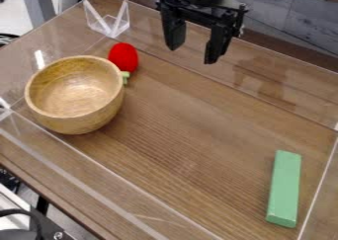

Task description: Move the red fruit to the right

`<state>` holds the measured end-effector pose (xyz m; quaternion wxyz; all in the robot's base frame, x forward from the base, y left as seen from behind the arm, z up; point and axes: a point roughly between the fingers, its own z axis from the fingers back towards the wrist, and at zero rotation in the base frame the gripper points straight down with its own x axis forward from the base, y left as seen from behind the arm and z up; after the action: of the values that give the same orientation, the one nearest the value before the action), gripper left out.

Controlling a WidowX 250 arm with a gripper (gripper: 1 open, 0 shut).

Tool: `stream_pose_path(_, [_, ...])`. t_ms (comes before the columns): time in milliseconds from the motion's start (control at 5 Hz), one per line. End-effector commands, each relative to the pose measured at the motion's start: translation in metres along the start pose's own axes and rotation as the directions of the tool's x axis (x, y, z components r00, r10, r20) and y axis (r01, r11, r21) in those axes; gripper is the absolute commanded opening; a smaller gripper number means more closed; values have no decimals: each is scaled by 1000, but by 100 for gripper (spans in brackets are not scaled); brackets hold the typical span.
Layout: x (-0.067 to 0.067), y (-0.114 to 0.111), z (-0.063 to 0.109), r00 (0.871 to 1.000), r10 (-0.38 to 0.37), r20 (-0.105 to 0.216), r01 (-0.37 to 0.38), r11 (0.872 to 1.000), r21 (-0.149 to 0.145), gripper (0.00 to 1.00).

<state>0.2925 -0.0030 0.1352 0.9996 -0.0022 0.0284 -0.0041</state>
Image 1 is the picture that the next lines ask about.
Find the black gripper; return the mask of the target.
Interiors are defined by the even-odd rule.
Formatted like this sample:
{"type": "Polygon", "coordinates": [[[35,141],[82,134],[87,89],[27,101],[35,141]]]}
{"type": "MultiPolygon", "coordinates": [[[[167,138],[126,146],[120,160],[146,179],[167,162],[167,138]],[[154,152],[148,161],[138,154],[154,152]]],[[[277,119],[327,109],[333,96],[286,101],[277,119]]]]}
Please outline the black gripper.
{"type": "Polygon", "coordinates": [[[249,12],[245,3],[236,0],[159,0],[166,44],[176,50],[186,39],[186,21],[211,27],[206,44],[204,63],[212,64],[226,53],[231,37],[243,33],[243,21],[249,12]]]}

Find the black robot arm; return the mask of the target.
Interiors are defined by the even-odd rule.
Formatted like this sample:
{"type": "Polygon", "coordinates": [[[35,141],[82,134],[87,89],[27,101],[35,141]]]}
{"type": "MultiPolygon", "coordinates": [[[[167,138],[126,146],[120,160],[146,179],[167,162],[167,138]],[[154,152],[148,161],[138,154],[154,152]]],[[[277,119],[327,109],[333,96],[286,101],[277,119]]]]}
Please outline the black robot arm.
{"type": "Polygon", "coordinates": [[[215,63],[231,39],[243,34],[247,5],[236,0],[159,0],[156,5],[168,49],[176,50],[184,44],[186,23],[191,22],[210,30],[204,63],[215,63]]]}

